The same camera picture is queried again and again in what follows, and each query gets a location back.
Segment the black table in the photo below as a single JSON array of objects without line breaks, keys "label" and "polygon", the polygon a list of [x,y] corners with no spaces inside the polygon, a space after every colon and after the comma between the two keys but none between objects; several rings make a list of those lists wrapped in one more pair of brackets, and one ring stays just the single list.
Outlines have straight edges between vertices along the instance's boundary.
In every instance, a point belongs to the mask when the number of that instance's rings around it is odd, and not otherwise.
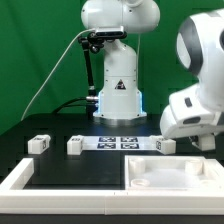
[{"label": "black table", "polygon": [[[23,159],[34,158],[35,173],[26,189],[124,189],[125,155],[161,155],[158,151],[83,151],[67,155],[72,135],[150,136],[159,135],[159,115],[131,127],[109,127],[93,123],[84,114],[37,114],[27,117],[0,136],[0,182]],[[36,135],[51,136],[50,148],[41,155],[29,155],[27,141]],[[216,150],[201,152],[188,138],[177,140],[177,156],[204,156],[223,163],[224,136],[216,138]],[[224,223],[222,216],[175,215],[0,215],[0,223]]]}]

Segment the warning label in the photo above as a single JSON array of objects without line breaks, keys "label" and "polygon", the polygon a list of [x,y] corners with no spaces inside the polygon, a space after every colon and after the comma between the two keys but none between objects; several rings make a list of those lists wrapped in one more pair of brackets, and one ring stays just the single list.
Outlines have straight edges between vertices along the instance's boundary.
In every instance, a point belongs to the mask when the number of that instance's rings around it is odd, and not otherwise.
[{"label": "warning label", "polygon": [[121,89],[121,90],[125,90],[125,85],[123,83],[123,81],[120,79],[120,81],[118,82],[118,84],[116,85],[115,89]]}]

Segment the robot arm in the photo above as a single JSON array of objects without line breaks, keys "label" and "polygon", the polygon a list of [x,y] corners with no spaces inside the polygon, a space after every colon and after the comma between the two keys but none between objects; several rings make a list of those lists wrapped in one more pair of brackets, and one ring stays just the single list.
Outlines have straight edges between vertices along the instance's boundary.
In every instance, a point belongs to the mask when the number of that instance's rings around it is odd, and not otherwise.
[{"label": "robot arm", "polygon": [[128,126],[146,120],[137,88],[136,53],[114,36],[151,31],[159,18],[153,0],[89,0],[84,4],[84,26],[95,28],[93,35],[104,40],[104,87],[98,95],[98,110],[93,113],[95,122]]},{"label": "robot arm", "polygon": [[160,11],[153,0],[89,0],[81,17],[88,29],[123,26],[127,33],[143,33],[157,27]]},{"label": "robot arm", "polygon": [[224,131],[224,10],[189,17],[180,27],[177,55],[199,83],[169,97],[160,128],[165,138]]}]

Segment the green backdrop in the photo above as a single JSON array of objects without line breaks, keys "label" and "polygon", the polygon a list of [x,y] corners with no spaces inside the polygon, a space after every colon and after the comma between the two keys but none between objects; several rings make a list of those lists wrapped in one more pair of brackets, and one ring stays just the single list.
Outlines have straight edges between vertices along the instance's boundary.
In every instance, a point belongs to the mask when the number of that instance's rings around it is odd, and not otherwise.
[{"label": "green backdrop", "polygon": [[[0,133],[18,123],[39,87],[76,34],[84,29],[85,0],[0,0]],[[189,15],[224,7],[223,0],[157,0],[159,27],[142,34],[139,89],[147,113],[160,114],[170,93],[196,80],[175,54],[178,28]],[[125,40],[134,49],[137,35]],[[97,88],[103,85],[103,53],[91,55]],[[49,113],[67,100],[87,94],[82,49],[76,43],[29,114]],[[76,108],[64,112],[84,112]]]}]

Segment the white cube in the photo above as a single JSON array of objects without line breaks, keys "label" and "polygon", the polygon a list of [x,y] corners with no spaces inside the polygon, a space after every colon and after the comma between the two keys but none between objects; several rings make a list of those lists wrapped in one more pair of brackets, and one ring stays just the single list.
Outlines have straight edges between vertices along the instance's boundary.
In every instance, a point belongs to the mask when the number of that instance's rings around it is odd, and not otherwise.
[{"label": "white cube", "polygon": [[176,141],[172,139],[165,139],[162,135],[151,135],[149,141],[152,149],[164,155],[176,153]]},{"label": "white cube", "polygon": [[215,136],[213,134],[199,135],[197,142],[192,142],[194,146],[201,151],[214,150],[215,149]]},{"label": "white cube", "polygon": [[51,137],[49,135],[37,135],[28,141],[29,154],[41,154],[49,148]]},{"label": "white cube", "polygon": [[67,142],[67,154],[80,155],[82,152],[83,139],[84,139],[84,136],[82,135],[72,136]]}]

